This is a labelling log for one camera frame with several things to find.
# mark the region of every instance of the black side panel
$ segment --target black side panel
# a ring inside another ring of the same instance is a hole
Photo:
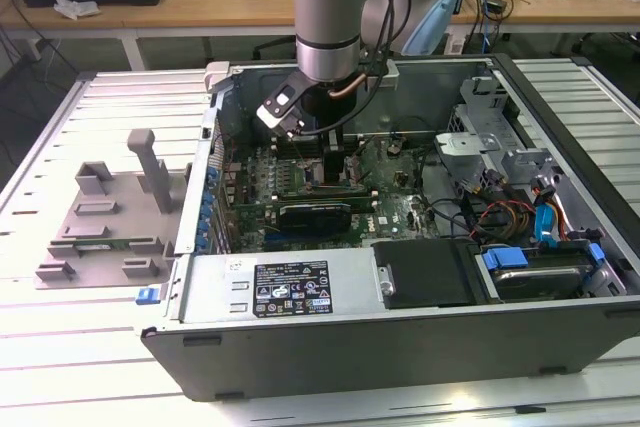
[[[640,218],[629,203],[591,160],[516,64],[504,54],[496,54],[494,62],[562,157],[589,189],[605,215],[613,222],[635,254],[640,256]]]
[[[640,329],[637,316],[607,318],[614,308],[150,333],[142,342],[187,397],[209,402],[237,392],[277,397],[577,372]],[[219,344],[200,342],[205,334]],[[381,359],[385,368],[376,367]]]

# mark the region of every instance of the red wire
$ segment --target red wire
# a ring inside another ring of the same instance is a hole
[[[526,202],[520,202],[518,200],[498,200],[496,202],[493,202],[492,204],[489,205],[489,207],[487,207],[487,210],[485,210],[482,215],[480,216],[480,218],[478,219],[478,224],[480,222],[482,222],[482,219],[484,219],[487,215],[489,215],[489,213],[491,212],[491,209],[493,207],[495,207],[496,205],[504,205],[504,204],[516,204],[519,205],[521,207],[525,207],[529,212],[535,214],[536,211],[533,209],[533,207],[531,207],[529,204],[527,204]],[[471,233],[469,234],[469,238],[473,237],[474,234],[476,234],[476,229],[474,228]]]

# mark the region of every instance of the blue connector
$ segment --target blue connector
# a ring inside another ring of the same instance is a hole
[[[153,284],[143,287],[138,291],[136,296],[136,304],[153,305],[159,304],[167,295],[168,284]]]
[[[604,263],[604,251],[598,244],[589,244],[589,253],[591,254],[591,257],[593,257],[593,260],[595,261],[597,266],[600,266]]]
[[[538,242],[546,242],[549,247],[555,247],[558,245],[556,239],[551,235],[553,230],[554,221],[553,209],[547,204],[540,204],[536,207],[536,223],[535,223],[535,236]]]
[[[211,210],[210,205],[202,204],[202,206],[200,206],[200,215],[202,215],[203,217],[210,219],[212,213],[213,210]]]
[[[196,235],[196,247],[206,248],[207,247],[207,239],[205,239],[202,235]]]
[[[519,247],[497,247],[482,255],[489,270],[527,267],[529,261]]]
[[[203,202],[206,202],[207,204],[213,204],[214,200],[215,200],[215,197],[211,194],[211,192],[205,191],[202,194],[202,201]]]

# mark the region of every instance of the slotted metal table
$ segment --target slotted metal table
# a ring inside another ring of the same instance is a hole
[[[570,60],[517,64],[640,213],[640,126],[633,104],[592,67]],[[36,291],[33,271],[75,197],[80,163],[104,160],[112,172],[137,172],[126,139],[129,129],[149,127],[168,168],[183,169],[210,102],[203,75],[189,70],[80,79],[0,195],[0,425],[640,421],[640,338],[575,375],[198,404],[182,395],[140,342],[138,327],[160,314],[156,306],[134,303],[138,288]],[[539,141],[532,127],[526,129]]]

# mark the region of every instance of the wooden desk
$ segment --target wooden desk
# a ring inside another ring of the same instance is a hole
[[[72,21],[52,8],[28,9],[29,20],[49,38],[117,38],[133,70],[145,69],[138,39],[290,35],[293,0],[161,0],[154,7],[101,6],[102,14]],[[458,53],[475,20],[474,0],[448,29],[448,53]],[[0,24],[15,39],[36,37],[9,0],[0,0]],[[640,30],[640,5],[629,0],[515,0],[502,32],[580,33]]]

